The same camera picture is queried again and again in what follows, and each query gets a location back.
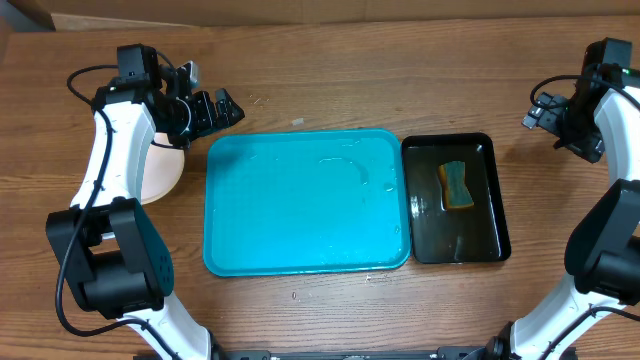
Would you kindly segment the green yellow sponge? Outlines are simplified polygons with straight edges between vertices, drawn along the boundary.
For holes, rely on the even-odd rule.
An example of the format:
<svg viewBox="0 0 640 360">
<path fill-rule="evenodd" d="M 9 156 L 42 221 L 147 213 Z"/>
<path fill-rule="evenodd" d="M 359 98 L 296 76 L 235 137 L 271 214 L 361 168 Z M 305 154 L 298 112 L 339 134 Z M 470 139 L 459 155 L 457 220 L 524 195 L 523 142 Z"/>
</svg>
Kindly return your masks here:
<svg viewBox="0 0 640 360">
<path fill-rule="evenodd" d="M 437 174 L 446 210 L 466 209 L 474 206 L 473 198 L 466 186 L 466 168 L 463 161 L 444 163 L 438 167 Z"/>
</svg>

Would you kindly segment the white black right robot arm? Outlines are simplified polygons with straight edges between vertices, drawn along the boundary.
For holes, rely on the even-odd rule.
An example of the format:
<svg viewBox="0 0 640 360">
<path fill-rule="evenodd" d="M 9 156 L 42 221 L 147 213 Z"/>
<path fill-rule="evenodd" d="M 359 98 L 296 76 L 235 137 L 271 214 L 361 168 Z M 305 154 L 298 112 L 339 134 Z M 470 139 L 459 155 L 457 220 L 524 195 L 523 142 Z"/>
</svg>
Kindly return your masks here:
<svg viewBox="0 0 640 360">
<path fill-rule="evenodd" d="M 605 158 L 610 187 L 572 232 L 559 284 L 468 358 L 573 359 L 572 344 L 600 320 L 635 317 L 626 310 L 639 301 L 639 72 L 631 54 L 630 42 L 604 38 L 586 48 L 570 98 L 532 89 L 523 125 L 591 163 Z"/>
</svg>

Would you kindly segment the pink plate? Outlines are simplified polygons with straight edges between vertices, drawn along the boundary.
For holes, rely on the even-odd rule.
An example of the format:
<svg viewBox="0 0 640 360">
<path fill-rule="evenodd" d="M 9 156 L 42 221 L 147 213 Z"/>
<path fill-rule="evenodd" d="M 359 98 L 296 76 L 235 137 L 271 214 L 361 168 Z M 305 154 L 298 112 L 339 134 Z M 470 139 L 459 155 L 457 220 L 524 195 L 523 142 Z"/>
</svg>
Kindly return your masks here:
<svg viewBox="0 0 640 360">
<path fill-rule="evenodd" d="M 141 204 L 146 205 L 167 195 L 178 183 L 184 170 L 185 152 L 163 148 L 168 145 L 168 136 L 156 133 L 145 161 L 141 189 Z"/>
</svg>

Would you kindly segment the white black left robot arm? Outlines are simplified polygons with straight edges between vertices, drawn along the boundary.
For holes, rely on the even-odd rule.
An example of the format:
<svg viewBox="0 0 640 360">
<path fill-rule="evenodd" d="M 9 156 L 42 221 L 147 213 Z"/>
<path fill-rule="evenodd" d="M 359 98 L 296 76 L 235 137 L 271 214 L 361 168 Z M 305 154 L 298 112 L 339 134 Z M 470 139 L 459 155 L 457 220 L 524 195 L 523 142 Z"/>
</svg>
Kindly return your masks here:
<svg viewBox="0 0 640 360">
<path fill-rule="evenodd" d="M 145 213 L 142 187 L 155 135 L 185 150 L 245 116 L 225 89 L 198 90 L 197 67 L 181 67 L 143 44 L 121 46 L 118 74 L 85 102 L 95 121 L 87 171 L 68 209 L 45 232 L 59 263 L 55 309 L 71 334 L 128 326 L 161 359 L 223 359 L 214 335 L 174 292 L 170 252 Z"/>
</svg>

